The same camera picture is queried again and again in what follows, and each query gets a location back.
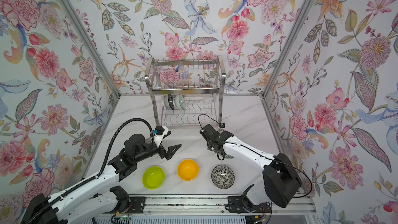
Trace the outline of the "black white floral bowl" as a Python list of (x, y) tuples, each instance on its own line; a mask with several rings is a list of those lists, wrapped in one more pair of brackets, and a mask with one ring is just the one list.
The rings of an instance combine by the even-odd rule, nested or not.
[(220, 164), (213, 168), (211, 180), (217, 188), (229, 189), (235, 183), (235, 175), (230, 167)]

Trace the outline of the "dark patterned bowl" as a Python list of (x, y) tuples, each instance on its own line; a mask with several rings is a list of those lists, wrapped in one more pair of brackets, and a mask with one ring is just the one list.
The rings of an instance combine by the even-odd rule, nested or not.
[(171, 94), (165, 95), (163, 99), (163, 104), (168, 110), (174, 110), (174, 98)]

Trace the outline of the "pale green bowl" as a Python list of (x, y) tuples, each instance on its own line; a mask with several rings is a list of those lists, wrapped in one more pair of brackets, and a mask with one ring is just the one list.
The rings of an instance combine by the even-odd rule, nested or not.
[(182, 94), (178, 94), (174, 97), (174, 106), (178, 110), (184, 110), (184, 97)]

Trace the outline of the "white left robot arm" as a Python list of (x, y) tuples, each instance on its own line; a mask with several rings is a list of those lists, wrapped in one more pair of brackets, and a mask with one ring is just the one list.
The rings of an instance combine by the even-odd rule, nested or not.
[(170, 160), (181, 145), (165, 149), (162, 140), (170, 132), (146, 143), (142, 134), (134, 134), (124, 148), (105, 166), (77, 184), (51, 196), (40, 194), (29, 203), (23, 224), (80, 224), (102, 213), (124, 212), (134, 205), (129, 194), (119, 186), (137, 169), (137, 164), (154, 155)]

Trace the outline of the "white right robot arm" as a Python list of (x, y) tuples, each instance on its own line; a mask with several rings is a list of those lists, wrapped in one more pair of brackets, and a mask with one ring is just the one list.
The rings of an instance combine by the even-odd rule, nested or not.
[(228, 131), (218, 132), (211, 125), (200, 130), (207, 148), (218, 158), (229, 155), (256, 169), (263, 182), (249, 186), (241, 195), (244, 208), (251, 211), (255, 206), (270, 202), (286, 208), (302, 186), (298, 171), (288, 156), (273, 155), (241, 141)]

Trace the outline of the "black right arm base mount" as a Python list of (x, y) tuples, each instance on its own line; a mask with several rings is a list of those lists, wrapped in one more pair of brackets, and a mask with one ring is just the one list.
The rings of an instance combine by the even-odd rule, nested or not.
[(233, 214), (259, 213), (264, 215), (265, 213), (271, 213), (272, 208), (270, 202), (254, 205), (249, 201), (247, 193), (253, 186), (254, 184), (250, 185), (240, 196), (227, 197), (228, 203), (225, 209)]

